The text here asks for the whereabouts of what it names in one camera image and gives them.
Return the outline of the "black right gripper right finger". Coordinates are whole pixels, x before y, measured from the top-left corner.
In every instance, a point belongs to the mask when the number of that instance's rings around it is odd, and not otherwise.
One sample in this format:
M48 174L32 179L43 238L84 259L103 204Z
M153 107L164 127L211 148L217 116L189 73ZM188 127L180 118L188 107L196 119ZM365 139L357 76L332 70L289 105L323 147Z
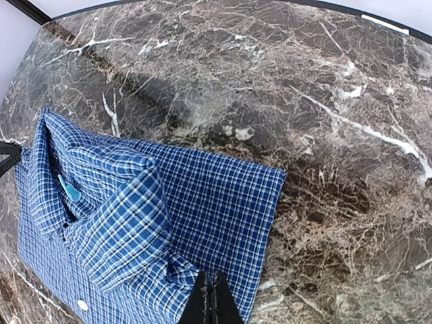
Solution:
M210 323L243 324L230 287L222 271L217 271L211 284Z

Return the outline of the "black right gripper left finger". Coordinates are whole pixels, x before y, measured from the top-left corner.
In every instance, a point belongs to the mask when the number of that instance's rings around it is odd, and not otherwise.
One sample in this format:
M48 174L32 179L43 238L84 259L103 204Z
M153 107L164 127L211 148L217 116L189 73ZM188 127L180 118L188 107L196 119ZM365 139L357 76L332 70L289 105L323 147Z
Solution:
M205 271L200 271L194 283L179 324L209 324L211 322L211 287Z

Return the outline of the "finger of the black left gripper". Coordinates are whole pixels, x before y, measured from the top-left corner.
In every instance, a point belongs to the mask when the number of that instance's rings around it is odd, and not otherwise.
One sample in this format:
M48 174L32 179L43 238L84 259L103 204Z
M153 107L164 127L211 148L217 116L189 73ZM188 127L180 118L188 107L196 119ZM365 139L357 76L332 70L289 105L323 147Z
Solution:
M6 158L0 164L0 177L21 161L22 147L15 143L1 142L1 155Z

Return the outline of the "blue checkered shirt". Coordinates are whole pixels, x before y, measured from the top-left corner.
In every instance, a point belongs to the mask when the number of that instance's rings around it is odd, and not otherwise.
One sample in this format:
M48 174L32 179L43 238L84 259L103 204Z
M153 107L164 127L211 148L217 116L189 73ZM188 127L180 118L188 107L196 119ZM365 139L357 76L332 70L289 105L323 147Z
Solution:
M201 271L249 320L284 171L44 109L15 173L20 258L85 323L178 323Z

